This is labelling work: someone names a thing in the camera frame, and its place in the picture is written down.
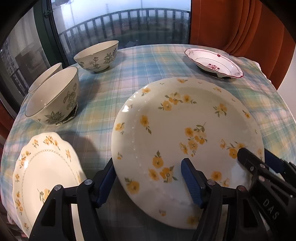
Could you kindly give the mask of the large yellow floral plate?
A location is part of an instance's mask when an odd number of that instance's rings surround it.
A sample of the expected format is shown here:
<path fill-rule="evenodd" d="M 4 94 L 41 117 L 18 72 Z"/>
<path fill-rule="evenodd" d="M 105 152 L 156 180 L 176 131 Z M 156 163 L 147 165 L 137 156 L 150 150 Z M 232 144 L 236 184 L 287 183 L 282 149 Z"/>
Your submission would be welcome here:
<path fill-rule="evenodd" d="M 166 78 L 136 91 L 118 112 L 111 138 L 114 168 L 130 199 L 182 229 L 195 229 L 202 215 L 182 177 L 182 159 L 221 186 L 249 187 L 240 148 L 264 159 L 256 121 L 230 92 L 196 78 Z"/>

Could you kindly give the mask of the green floral ceramic bowl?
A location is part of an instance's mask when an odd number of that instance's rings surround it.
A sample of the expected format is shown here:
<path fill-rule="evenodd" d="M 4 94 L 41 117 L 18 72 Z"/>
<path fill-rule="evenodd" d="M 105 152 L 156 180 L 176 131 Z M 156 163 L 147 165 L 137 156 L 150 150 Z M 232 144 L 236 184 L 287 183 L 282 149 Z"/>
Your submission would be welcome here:
<path fill-rule="evenodd" d="M 45 125 L 55 125 L 73 111 L 79 91 L 78 68 L 65 68 L 34 92 L 27 103 L 25 116 Z"/>

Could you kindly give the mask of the small scalloped yellow floral plate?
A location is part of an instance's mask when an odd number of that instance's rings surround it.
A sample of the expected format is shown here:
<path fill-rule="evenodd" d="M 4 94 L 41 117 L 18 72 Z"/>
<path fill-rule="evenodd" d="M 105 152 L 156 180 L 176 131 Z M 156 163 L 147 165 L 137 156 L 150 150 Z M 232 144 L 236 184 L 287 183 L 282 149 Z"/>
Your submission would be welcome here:
<path fill-rule="evenodd" d="M 22 148 L 13 173 L 13 201 L 25 235 L 30 235 L 54 186 L 73 187 L 84 180 L 79 158 L 69 142 L 55 132 L 33 136 Z"/>

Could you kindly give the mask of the red trimmed white dish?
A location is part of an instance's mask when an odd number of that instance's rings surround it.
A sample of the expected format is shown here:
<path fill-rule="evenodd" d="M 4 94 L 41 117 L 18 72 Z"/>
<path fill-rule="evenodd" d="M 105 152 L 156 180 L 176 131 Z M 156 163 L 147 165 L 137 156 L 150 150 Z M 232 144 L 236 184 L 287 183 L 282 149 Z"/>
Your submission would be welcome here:
<path fill-rule="evenodd" d="M 202 70 L 216 74 L 218 78 L 241 78 L 243 71 L 229 58 L 201 48 L 189 48 L 185 55 Z"/>

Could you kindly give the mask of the plaid pastel tablecloth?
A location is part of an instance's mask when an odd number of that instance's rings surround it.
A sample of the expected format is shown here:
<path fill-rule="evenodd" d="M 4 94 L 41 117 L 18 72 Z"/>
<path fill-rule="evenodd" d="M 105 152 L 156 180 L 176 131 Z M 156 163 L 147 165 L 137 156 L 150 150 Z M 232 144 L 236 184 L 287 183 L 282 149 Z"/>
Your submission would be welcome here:
<path fill-rule="evenodd" d="M 22 104 L 4 144 L 1 158 L 1 201 L 8 216 L 17 222 L 13 201 L 13 172 L 21 149 L 43 132 L 56 132 L 75 149 L 84 173 L 92 178 L 111 155 L 111 132 L 125 101 L 150 82 L 170 77 L 194 77 L 231 92 L 257 121 L 264 146 L 276 156 L 295 162 L 295 115 L 276 91 L 262 64 L 231 57 L 243 77 L 219 80 L 203 73 L 185 56 L 187 45 L 137 46 L 118 51 L 116 60 L 103 72 L 79 69 L 80 94 L 74 119 L 59 126 L 41 125 L 25 116 Z"/>

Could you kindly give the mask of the orange curtain right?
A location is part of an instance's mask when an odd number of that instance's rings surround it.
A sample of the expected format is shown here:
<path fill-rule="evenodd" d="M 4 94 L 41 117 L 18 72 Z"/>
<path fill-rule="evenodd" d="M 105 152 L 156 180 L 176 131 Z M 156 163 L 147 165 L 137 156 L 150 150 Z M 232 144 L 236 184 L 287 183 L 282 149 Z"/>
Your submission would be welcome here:
<path fill-rule="evenodd" d="M 250 0 L 193 0 L 190 44 L 258 62 L 275 88 L 295 51 L 295 41 L 280 19 L 261 1 Z"/>

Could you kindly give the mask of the balcony metal railing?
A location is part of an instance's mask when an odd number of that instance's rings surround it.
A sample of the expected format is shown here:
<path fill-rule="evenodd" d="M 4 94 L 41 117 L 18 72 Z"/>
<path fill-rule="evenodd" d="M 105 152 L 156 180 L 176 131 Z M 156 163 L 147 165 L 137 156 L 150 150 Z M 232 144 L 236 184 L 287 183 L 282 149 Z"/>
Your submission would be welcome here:
<path fill-rule="evenodd" d="M 127 9 L 83 21 L 59 34 L 71 53 L 119 40 L 120 48 L 153 44 L 187 44 L 190 11 L 168 8 Z"/>

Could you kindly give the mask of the dark green window frame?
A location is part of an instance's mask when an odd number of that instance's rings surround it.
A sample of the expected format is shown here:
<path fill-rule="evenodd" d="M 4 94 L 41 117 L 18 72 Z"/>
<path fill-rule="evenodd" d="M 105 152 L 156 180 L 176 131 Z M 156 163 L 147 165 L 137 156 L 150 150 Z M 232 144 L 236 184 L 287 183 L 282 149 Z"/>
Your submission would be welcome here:
<path fill-rule="evenodd" d="M 68 67 L 70 64 L 58 35 L 51 1 L 37 1 L 33 11 L 37 33 L 48 63 L 53 66 L 60 62 L 64 68 Z"/>

